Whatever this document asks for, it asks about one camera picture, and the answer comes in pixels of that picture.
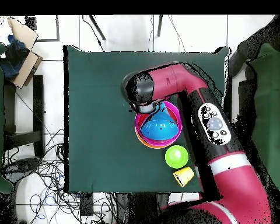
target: white tile floor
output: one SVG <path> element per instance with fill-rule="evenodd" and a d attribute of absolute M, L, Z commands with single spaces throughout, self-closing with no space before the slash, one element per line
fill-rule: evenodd
<path fill-rule="evenodd" d="M 33 51 L 44 58 L 40 64 L 36 75 L 44 76 L 44 104 L 45 104 L 45 141 L 50 140 L 50 134 L 53 135 L 59 129 L 64 128 L 64 76 L 63 76 L 63 52 L 62 46 L 64 44 L 74 45 L 83 51 L 101 51 L 97 40 L 91 28 L 83 22 L 82 16 L 59 16 L 59 42 L 36 43 Z M 258 29 L 264 27 L 273 15 L 173 15 L 172 19 L 174 25 L 183 40 L 186 51 L 199 52 L 214 52 L 218 47 L 229 46 L 232 53 L 238 44 L 248 38 Z M 183 51 L 183 45 L 180 44 L 176 32 L 170 22 L 168 16 L 164 16 L 162 24 L 161 36 L 156 35 L 158 29 L 159 16 L 155 15 L 155 52 L 178 52 Z M 147 51 L 152 50 L 152 38 L 149 44 L 149 35 L 152 31 L 151 15 L 114 15 L 114 16 L 96 16 L 96 22 L 100 26 L 102 32 L 106 37 L 106 41 L 102 41 L 102 46 L 105 51 Z M 233 80 L 233 118 L 238 113 L 237 100 L 237 86 L 243 80 L 244 73 L 240 73 L 237 78 Z M 26 102 L 26 104 L 33 108 L 33 88 L 32 83 L 22 89 L 17 89 L 17 93 Z M 33 129 L 33 114 L 17 98 L 16 100 L 16 130 L 17 132 L 26 132 Z M 54 137 L 55 143 L 63 142 L 64 132 L 59 132 L 59 135 Z M 20 152 L 16 155 L 16 159 L 33 157 L 34 152 L 31 146 L 20 147 Z M 54 152 L 50 152 L 45 157 L 46 159 L 55 159 Z M 32 197 L 34 194 L 39 194 L 44 191 L 45 186 L 40 177 L 32 174 L 20 183 L 17 192 L 17 214 L 20 219 L 25 219 L 30 222 L 34 217 L 33 211 L 36 209 L 39 199 Z M 103 198 L 103 193 L 95 193 L 94 200 Z M 180 201 L 183 197 L 185 200 L 197 200 L 197 194 L 180 193 L 171 194 L 169 201 Z M 30 205 L 30 199 L 35 201 L 35 205 Z M 36 218 L 33 224 L 79 224 L 72 214 L 68 214 L 69 210 L 57 211 L 58 206 L 50 206 L 52 202 L 40 209 L 39 217 Z M 102 204 L 105 199 L 96 202 L 96 209 L 100 208 L 99 203 Z M 96 216 L 88 218 L 87 223 Z M 105 221 L 109 221 L 111 215 L 107 214 Z"/>

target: cardboard box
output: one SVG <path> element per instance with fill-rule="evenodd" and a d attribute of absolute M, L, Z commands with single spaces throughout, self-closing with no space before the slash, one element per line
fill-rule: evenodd
<path fill-rule="evenodd" d="M 23 42 L 26 48 L 30 51 L 19 71 L 19 74 L 16 76 L 16 78 L 10 80 L 16 86 L 22 88 L 23 86 L 28 85 L 34 73 L 36 72 L 37 67 L 43 60 L 41 56 L 31 51 L 38 35 L 35 31 L 18 22 L 14 18 L 8 18 L 8 24 L 12 29 L 12 33 L 15 39 Z"/>

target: yellow cup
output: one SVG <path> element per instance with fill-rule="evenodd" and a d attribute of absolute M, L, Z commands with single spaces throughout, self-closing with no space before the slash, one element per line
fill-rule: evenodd
<path fill-rule="evenodd" d="M 184 187 L 193 177 L 194 172 L 190 167 L 184 167 L 179 171 L 173 173 L 174 178 L 177 180 L 181 187 Z"/>

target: pink bowl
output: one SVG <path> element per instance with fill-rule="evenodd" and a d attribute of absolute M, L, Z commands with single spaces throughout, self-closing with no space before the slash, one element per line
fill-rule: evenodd
<path fill-rule="evenodd" d="M 143 114 L 137 113 L 136 117 L 135 117 L 135 128 L 136 128 L 136 131 L 139 134 L 139 136 L 145 142 L 147 142 L 148 144 L 152 144 L 152 145 L 156 145 L 156 146 L 168 146 L 168 145 L 172 144 L 179 137 L 179 135 L 181 133 L 181 130 L 183 129 L 183 126 L 181 124 L 181 118 L 180 118 L 180 113 L 179 113 L 178 108 L 175 105 L 173 105 L 170 102 L 168 102 L 168 101 L 164 101 L 164 104 L 167 107 L 170 116 L 172 117 L 172 119 L 177 124 L 178 133 L 174 137 L 172 137 L 172 138 L 170 138 L 168 140 L 164 140 L 164 141 L 155 141 L 155 140 L 146 138 L 145 136 L 142 135 L 142 133 L 140 131 L 140 126 L 143 123 L 144 115 L 146 115 L 146 114 L 143 115 Z"/>

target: dark green table surface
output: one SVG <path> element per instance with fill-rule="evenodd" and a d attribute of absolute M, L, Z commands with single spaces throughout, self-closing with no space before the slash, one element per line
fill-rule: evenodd
<path fill-rule="evenodd" d="M 125 75 L 172 61 L 194 62 L 223 93 L 224 61 L 217 53 L 81 52 L 68 46 L 69 191 L 198 192 L 195 176 L 180 187 L 165 162 L 164 149 L 151 149 L 135 135 L 135 113 L 123 99 Z M 176 98 L 170 100 L 176 105 Z M 186 148 L 183 133 L 174 145 Z M 193 169 L 191 159 L 188 166 Z"/>

